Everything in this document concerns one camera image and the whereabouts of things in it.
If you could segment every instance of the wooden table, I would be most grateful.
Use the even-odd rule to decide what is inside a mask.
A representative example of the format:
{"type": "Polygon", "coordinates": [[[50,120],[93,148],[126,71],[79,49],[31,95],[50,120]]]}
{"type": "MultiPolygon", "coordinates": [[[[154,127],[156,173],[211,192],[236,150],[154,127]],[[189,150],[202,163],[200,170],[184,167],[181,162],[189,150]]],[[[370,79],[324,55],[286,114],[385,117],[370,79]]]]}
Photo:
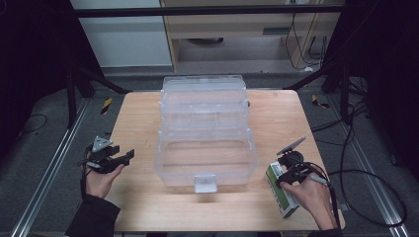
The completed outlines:
{"type": "Polygon", "coordinates": [[[193,187],[164,186],[153,168],[160,128],[160,93],[126,95],[112,140],[121,147],[121,154],[135,149],[135,157],[115,179],[107,197],[122,209],[117,231],[317,229],[302,207],[283,219],[264,179],[277,152],[302,135],[307,139],[297,151],[306,161],[323,167],[297,93],[277,90],[248,90],[247,93],[251,103],[249,125],[253,129],[259,166],[247,185],[219,186],[216,194],[195,194],[193,187]]]}

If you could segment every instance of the white cabinet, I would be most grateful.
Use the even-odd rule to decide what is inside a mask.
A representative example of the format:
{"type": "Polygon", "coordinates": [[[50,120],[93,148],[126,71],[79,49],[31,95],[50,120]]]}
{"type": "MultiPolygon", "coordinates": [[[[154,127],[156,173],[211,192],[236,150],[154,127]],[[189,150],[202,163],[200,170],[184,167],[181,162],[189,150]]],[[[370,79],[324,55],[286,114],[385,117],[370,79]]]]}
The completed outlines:
{"type": "MultiPolygon", "coordinates": [[[[160,7],[158,0],[71,0],[74,9],[160,7]]],[[[172,66],[162,17],[80,18],[102,68],[172,66]]]]}

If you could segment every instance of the black cable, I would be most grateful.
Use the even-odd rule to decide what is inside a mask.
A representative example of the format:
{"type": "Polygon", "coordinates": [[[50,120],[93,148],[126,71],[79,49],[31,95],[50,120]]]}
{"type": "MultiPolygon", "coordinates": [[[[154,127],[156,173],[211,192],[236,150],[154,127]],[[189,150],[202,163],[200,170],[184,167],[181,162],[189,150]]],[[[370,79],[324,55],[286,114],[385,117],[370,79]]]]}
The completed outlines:
{"type": "Polygon", "coordinates": [[[345,157],[345,150],[346,150],[346,146],[348,145],[348,141],[349,141],[349,137],[350,137],[350,135],[351,135],[351,132],[353,131],[353,118],[354,117],[350,117],[350,123],[349,123],[349,130],[348,130],[348,135],[347,135],[347,137],[346,137],[346,139],[345,139],[345,142],[344,142],[344,145],[343,145],[343,148],[342,148],[342,153],[341,153],[341,159],[340,159],[340,166],[339,166],[339,171],[337,171],[337,172],[332,172],[332,173],[329,173],[329,175],[330,174],[339,174],[339,182],[340,182],[340,189],[341,189],[341,192],[342,192],[342,196],[343,196],[343,199],[345,200],[345,202],[346,202],[346,204],[355,212],[355,213],[357,213],[359,216],[361,216],[361,217],[363,217],[365,220],[367,220],[367,221],[369,221],[370,223],[372,223],[372,224],[375,224],[375,225],[378,225],[378,226],[381,226],[381,227],[386,227],[386,228],[393,228],[393,227],[397,227],[397,226],[400,226],[400,225],[402,225],[405,221],[406,221],[406,219],[407,219],[407,208],[406,208],[406,205],[404,204],[404,201],[400,198],[400,196],[398,195],[398,193],[397,193],[397,191],[388,183],[388,182],[386,182],[386,181],[384,181],[382,178],[380,178],[379,176],[377,176],[377,175],[374,175],[374,174],[371,174],[371,173],[369,173],[369,172],[365,172],[365,171],[358,171],[358,170],[352,170],[352,171],[356,171],[356,172],[359,172],[359,173],[364,173],[364,174],[369,174],[369,175],[372,175],[372,176],[374,176],[375,178],[377,178],[377,179],[379,179],[379,180],[381,180],[382,181],[382,183],[383,184],[385,184],[393,193],[394,193],[394,195],[398,198],[398,200],[399,200],[399,202],[400,202],[400,205],[402,206],[402,208],[403,208],[403,213],[404,213],[404,215],[403,215],[403,217],[402,217],[402,219],[401,219],[401,221],[399,221],[398,223],[395,223],[395,224],[387,224],[387,223],[381,223],[381,222],[378,222],[378,221],[376,221],[376,220],[373,220],[373,219],[371,219],[371,218],[369,218],[369,217],[367,217],[367,216],[365,216],[364,214],[362,214],[362,213],[360,213],[358,210],[356,210],[355,209],[355,207],[349,202],[349,199],[348,199],[348,197],[347,197],[347,195],[346,195],[346,193],[345,193],[345,188],[344,188],[344,185],[343,185],[343,173],[345,172],[345,170],[343,169],[343,160],[344,160],[344,157],[345,157]]]}
{"type": "MultiPolygon", "coordinates": [[[[365,111],[361,111],[361,109],[364,109],[364,108],[366,108],[367,106],[362,106],[362,107],[360,107],[360,108],[358,108],[358,109],[356,109],[356,110],[354,110],[354,111],[352,111],[350,114],[349,114],[349,117],[355,117],[355,116],[357,116],[357,115],[360,115],[361,113],[363,113],[363,112],[366,112],[367,110],[365,110],[365,111]]],[[[325,123],[325,124],[322,124],[322,125],[319,125],[319,126],[315,126],[315,127],[313,127],[312,129],[311,129],[311,132],[316,132],[316,131],[320,131],[320,130],[324,130],[324,129],[326,129],[326,128],[329,128],[329,127],[332,127],[332,126],[334,126],[334,125],[336,125],[336,124],[338,124],[339,122],[341,122],[341,121],[344,121],[344,119],[343,118],[340,118],[340,119],[337,119],[337,120],[334,120],[334,121],[330,121],[330,122],[327,122],[327,123],[325,123]]]]}
{"type": "Polygon", "coordinates": [[[32,118],[32,117],[43,117],[44,118],[43,124],[41,124],[39,127],[35,128],[35,129],[32,129],[32,130],[23,130],[22,133],[30,133],[30,132],[37,131],[37,130],[43,128],[46,125],[46,122],[48,121],[48,117],[45,116],[45,115],[36,114],[36,115],[31,115],[30,116],[30,118],[32,118]]]}
{"type": "MultiPolygon", "coordinates": [[[[288,39],[289,39],[290,33],[293,31],[293,34],[295,36],[296,45],[298,46],[298,50],[299,50],[299,56],[301,57],[302,61],[304,61],[307,64],[307,66],[318,65],[318,63],[311,63],[311,62],[305,61],[304,56],[302,55],[301,46],[300,46],[299,41],[298,41],[298,38],[296,36],[295,23],[294,22],[295,22],[295,13],[293,13],[293,19],[292,19],[292,22],[291,22],[291,25],[290,25],[290,30],[289,30],[289,32],[287,34],[287,37],[286,37],[286,50],[287,50],[287,53],[288,53],[289,57],[292,58],[292,56],[290,54],[290,51],[289,51],[289,48],[288,48],[288,39]]],[[[295,65],[293,65],[293,61],[292,60],[291,60],[291,65],[293,66],[294,69],[297,69],[297,70],[303,69],[303,68],[298,68],[295,65]]]]}
{"type": "Polygon", "coordinates": [[[356,173],[356,174],[361,173],[361,174],[364,174],[364,175],[373,176],[374,178],[380,180],[389,190],[391,190],[391,192],[394,194],[394,196],[398,199],[398,201],[400,202],[400,206],[403,209],[404,215],[402,216],[400,222],[398,222],[398,223],[395,223],[395,224],[380,223],[380,222],[377,222],[375,220],[371,220],[368,217],[365,217],[363,214],[361,214],[359,211],[357,211],[347,200],[345,200],[345,202],[347,203],[347,205],[352,210],[354,210],[354,212],[356,212],[357,214],[361,215],[363,218],[367,219],[368,221],[370,221],[370,222],[372,222],[372,223],[374,223],[376,225],[382,226],[382,227],[388,227],[388,228],[397,227],[397,226],[402,225],[406,221],[407,216],[408,216],[408,214],[407,214],[407,206],[404,203],[403,199],[401,199],[400,195],[397,193],[397,190],[394,187],[392,187],[391,184],[389,184],[386,180],[384,180],[380,176],[377,176],[377,175],[375,175],[373,173],[370,173],[370,172],[367,172],[367,171],[363,171],[363,170],[356,170],[356,169],[341,170],[341,171],[330,172],[330,173],[328,173],[328,175],[329,176],[333,176],[333,175],[337,175],[337,174],[340,174],[340,173],[356,173]]]}

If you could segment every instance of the power cord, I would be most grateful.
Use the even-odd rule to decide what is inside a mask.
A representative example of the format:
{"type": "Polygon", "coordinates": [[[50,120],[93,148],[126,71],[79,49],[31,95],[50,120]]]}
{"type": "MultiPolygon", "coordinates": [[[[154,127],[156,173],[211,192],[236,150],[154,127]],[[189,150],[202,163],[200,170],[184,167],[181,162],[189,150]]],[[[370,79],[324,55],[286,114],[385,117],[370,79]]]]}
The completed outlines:
{"type": "MultiPolygon", "coordinates": [[[[289,35],[290,35],[290,33],[291,33],[292,31],[293,31],[293,34],[294,34],[294,36],[295,36],[296,45],[297,45],[298,50],[299,50],[299,56],[301,57],[302,61],[303,61],[303,62],[305,62],[305,63],[307,64],[307,66],[315,66],[315,65],[318,65],[319,63],[311,63],[311,62],[307,62],[307,61],[304,59],[304,55],[302,55],[301,45],[299,44],[298,38],[297,38],[297,36],[296,36],[296,31],[295,31],[295,13],[293,13],[293,19],[292,19],[292,22],[291,22],[291,25],[290,25],[290,30],[289,30],[289,32],[288,32],[288,34],[287,34],[287,37],[286,37],[286,42],[285,42],[285,44],[286,44],[286,49],[287,49],[287,53],[288,53],[288,55],[289,55],[289,57],[290,57],[290,58],[291,58],[292,56],[291,56],[291,54],[290,54],[290,50],[289,50],[289,47],[288,47],[288,39],[289,39],[289,35]]],[[[292,64],[292,66],[293,66],[293,68],[294,68],[294,69],[297,69],[297,70],[303,69],[303,68],[298,68],[298,67],[296,67],[295,65],[293,65],[293,61],[291,61],[291,64],[292,64]]]]}
{"type": "MultiPolygon", "coordinates": [[[[357,170],[357,169],[351,169],[351,170],[344,170],[343,169],[343,161],[344,161],[344,157],[345,157],[345,150],[346,150],[346,147],[347,147],[347,145],[349,144],[349,138],[351,137],[351,133],[353,133],[353,119],[354,119],[354,117],[355,117],[355,115],[358,115],[358,114],[361,114],[361,113],[363,113],[364,111],[361,111],[360,110],[360,108],[358,108],[358,109],[355,109],[355,107],[356,106],[354,106],[353,107],[353,110],[352,110],[352,112],[350,113],[350,123],[349,123],[349,131],[348,131],[348,134],[347,134],[347,136],[346,136],[346,139],[345,139],[345,142],[344,142],[344,144],[343,144],[343,148],[342,148],[342,152],[341,152],[341,158],[340,158],[340,167],[339,167],[339,171],[335,171],[335,172],[331,172],[331,173],[328,173],[328,176],[332,176],[332,175],[336,175],[336,174],[338,174],[339,175],[339,182],[340,182],[340,189],[341,189],[341,192],[342,192],[342,196],[343,196],[343,199],[344,199],[344,201],[345,201],[345,203],[355,212],[355,213],[357,213],[359,216],[361,216],[362,218],[364,218],[366,221],[368,221],[368,222],[370,222],[370,223],[372,223],[372,224],[375,224],[375,225],[378,225],[378,226],[381,226],[381,227],[386,227],[386,228],[393,228],[393,227],[397,227],[397,226],[400,226],[400,225],[402,225],[405,221],[406,221],[406,219],[407,219],[407,207],[406,207],[406,205],[405,205],[405,203],[404,203],[404,201],[401,199],[401,197],[400,197],[400,195],[397,193],[397,191],[395,190],[395,188],[393,188],[387,181],[385,181],[383,178],[381,178],[381,177],[379,177],[379,176],[377,176],[377,175],[375,175],[375,174],[373,174],[373,173],[370,173],[370,172],[367,172],[367,171],[363,171],[363,170],[357,170]],[[348,197],[347,197],[347,195],[346,195],[346,192],[345,192],[345,188],[344,188],[344,184],[343,184],[343,174],[344,173],[357,173],[357,174],[366,174],[366,175],[369,175],[369,176],[373,176],[374,178],[376,178],[376,179],[378,179],[378,180],[380,180],[393,194],[394,194],[394,196],[397,198],[397,200],[398,200],[398,202],[400,203],[400,206],[402,207],[402,209],[403,209],[403,215],[402,215],[402,217],[401,217],[401,220],[398,222],[398,223],[395,223],[395,224],[387,224],[387,223],[382,223],[382,222],[379,222],[379,221],[376,221],[376,220],[374,220],[374,219],[371,219],[371,218],[369,218],[369,217],[367,217],[366,215],[364,215],[364,214],[362,214],[360,211],[358,211],[355,207],[354,207],[354,205],[353,204],[351,204],[350,202],[349,202],[349,199],[348,199],[348,197]]],[[[336,120],[336,121],[334,121],[334,122],[332,122],[332,123],[330,123],[330,124],[336,124],[336,122],[339,122],[339,121],[342,121],[341,119],[338,119],[338,120],[336,120]]],[[[330,127],[330,125],[328,124],[327,126],[325,126],[325,127],[322,127],[321,129],[325,129],[325,128],[328,128],[328,127],[330,127]]]]}

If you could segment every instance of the gray floor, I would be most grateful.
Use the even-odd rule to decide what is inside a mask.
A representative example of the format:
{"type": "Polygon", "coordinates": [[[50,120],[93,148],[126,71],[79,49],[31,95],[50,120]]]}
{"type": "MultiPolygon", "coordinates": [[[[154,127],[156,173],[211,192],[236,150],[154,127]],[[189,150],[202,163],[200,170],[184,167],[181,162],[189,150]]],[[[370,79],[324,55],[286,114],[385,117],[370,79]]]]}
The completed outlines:
{"type": "MultiPolygon", "coordinates": [[[[138,76],[110,76],[115,83],[135,91],[159,90],[165,75],[196,74],[242,74],[249,89],[280,89],[304,78],[309,72],[294,69],[287,58],[287,52],[279,39],[224,39],[221,44],[196,45],[189,41],[183,43],[180,65],[176,73],[149,73],[138,76]]],[[[311,96],[317,95],[320,102],[334,105],[336,94],[323,96],[318,86],[321,79],[301,89],[298,94],[311,127],[317,127],[338,119],[333,108],[324,109],[311,103],[311,96]]],[[[62,233],[75,213],[80,202],[78,180],[80,170],[76,163],[82,159],[84,148],[96,135],[109,137],[112,132],[124,95],[118,95],[108,88],[95,84],[97,94],[92,100],[78,98],[78,105],[87,103],[86,114],[78,130],[71,139],[71,145],[64,153],[50,189],[45,194],[40,209],[35,209],[36,218],[30,232],[62,233]],[[112,97],[113,102],[106,115],[101,115],[104,101],[112,97]]],[[[362,98],[351,97],[352,104],[362,98]]],[[[67,126],[65,91],[59,91],[39,100],[34,107],[34,116],[28,120],[25,132],[18,139],[9,154],[9,163],[0,170],[0,233],[9,236],[10,231],[24,214],[28,204],[37,191],[42,176],[54,157],[67,126]]],[[[320,154],[328,172],[339,170],[342,145],[346,126],[342,124],[314,132],[320,154]]],[[[344,168],[360,168],[366,162],[377,175],[386,179],[399,193],[408,207],[408,219],[403,228],[388,229],[371,224],[361,218],[354,210],[345,210],[346,236],[408,236],[394,234],[407,230],[410,236],[419,236],[419,186],[407,169],[391,165],[390,155],[377,132],[373,119],[361,114],[354,119],[356,137],[352,139],[344,156],[344,168]]],[[[344,203],[339,191],[337,176],[332,177],[338,199],[344,203]]],[[[392,195],[374,195],[370,181],[364,176],[345,174],[345,191],[350,202],[369,218],[383,222],[385,212],[394,205],[396,212],[402,214],[398,202],[392,195]],[[389,197],[390,204],[385,202],[389,197]]],[[[300,236],[300,233],[285,233],[285,236],[300,236]]]]}

